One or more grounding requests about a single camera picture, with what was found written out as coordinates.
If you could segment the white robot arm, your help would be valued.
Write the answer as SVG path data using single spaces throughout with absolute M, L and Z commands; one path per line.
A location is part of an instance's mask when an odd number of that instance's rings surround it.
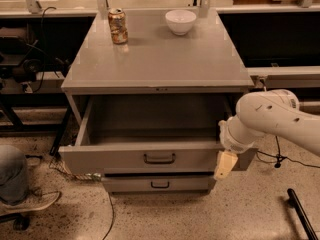
M 224 150 L 218 152 L 215 180 L 226 178 L 238 155 L 252 148 L 265 134 L 282 137 L 320 155 L 320 117 L 302 112 L 299 100 L 289 90 L 245 94 L 236 104 L 236 114 L 218 125 Z

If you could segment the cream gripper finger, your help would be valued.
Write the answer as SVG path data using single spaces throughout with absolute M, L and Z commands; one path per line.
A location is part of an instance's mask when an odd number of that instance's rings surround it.
M 219 151 L 217 164 L 214 170 L 214 179 L 225 179 L 232 171 L 238 161 L 238 156 L 230 151 Z

